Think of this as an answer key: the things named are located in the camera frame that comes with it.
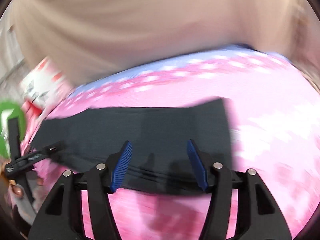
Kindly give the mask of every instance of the pink tablecloth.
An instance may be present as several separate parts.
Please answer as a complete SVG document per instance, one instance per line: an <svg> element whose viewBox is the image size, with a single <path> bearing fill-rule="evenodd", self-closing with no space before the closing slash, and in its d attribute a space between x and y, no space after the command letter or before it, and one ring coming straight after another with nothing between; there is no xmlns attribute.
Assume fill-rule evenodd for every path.
<svg viewBox="0 0 320 240"><path fill-rule="evenodd" d="M235 169L255 168L278 202L294 237L320 201L320 97L282 57L239 54L195 60L121 79L64 100L49 118L89 107L180 107L227 98ZM44 160L36 166L48 189L65 170ZM83 192L86 233L93 238ZM110 196L123 240L190 239L201 232L210 196L148 195L119 189ZM228 237L234 234L236 195Z"/></svg>

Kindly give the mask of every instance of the metal pin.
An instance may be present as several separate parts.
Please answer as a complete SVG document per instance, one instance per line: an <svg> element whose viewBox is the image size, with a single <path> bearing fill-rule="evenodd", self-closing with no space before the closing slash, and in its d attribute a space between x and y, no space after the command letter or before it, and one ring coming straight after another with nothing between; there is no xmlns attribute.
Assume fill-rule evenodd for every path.
<svg viewBox="0 0 320 240"><path fill-rule="evenodd" d="M250 175L252 175L252 176L254 176L254 175L257 174L257 172L256 172L255 169L248 169L248 173L249 173Z"/></svg>
<svg viewBox="0 0 320 240"><path fill-rule="evenodd" d="M71 175L71 171L70 170L66 170L63 172L63 176L65 177L69 177Z"/></svg>
<svg viewBox="0 0 320 240"><path fill-rule="evenodd" d="M223 165L221 163L214 163L213 167L216 169L221 169L223 167Z"/></svg>
<svg viewBox="0 0 320 240"><path fill-rule="evenodd" d="M99 163L99 164L97 165L97 169L98 169L99 171L104 170L105 168L106 168L106 165L105 165L104 163Z"/></svg>

